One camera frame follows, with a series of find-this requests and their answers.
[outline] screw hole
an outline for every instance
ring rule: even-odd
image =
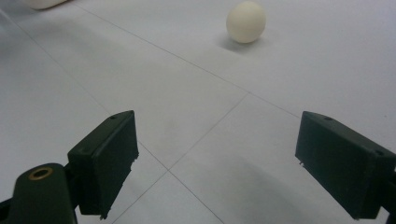
[[[47,176],[51,175],[53,172],[52,168],[50,167],[42,167],[34,170],[32,173],[29,175],[30,180],[40,180],[44,179]]]
[[[380,150],[376,150],[375,153],[376,153],[378,156],[383,156],[383,155],[384,155],[384,153],[383,153],[382,151],[380,151]]]
[[[46,175],[48,172],[49,172],[48,170],[41,170],[41,171],[38,171],[38,172],[34,173],[33,176],[34,177],[41,177],[43,175]]]

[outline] white tiled floor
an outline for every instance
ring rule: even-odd
[[[238,45],[238,2],[0,1],[0,200],[133,109],[140,157],[108,219],[79,223],[355,223],[294,158],[299,117],[396,152],[396,3],[258,0],[266,30]]]

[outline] white ball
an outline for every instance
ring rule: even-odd
[[[246,1],[237,5],[227,17],[227,31],[238,43],[250,43],[262,34],[265,28],[265,12],[257,3]]]

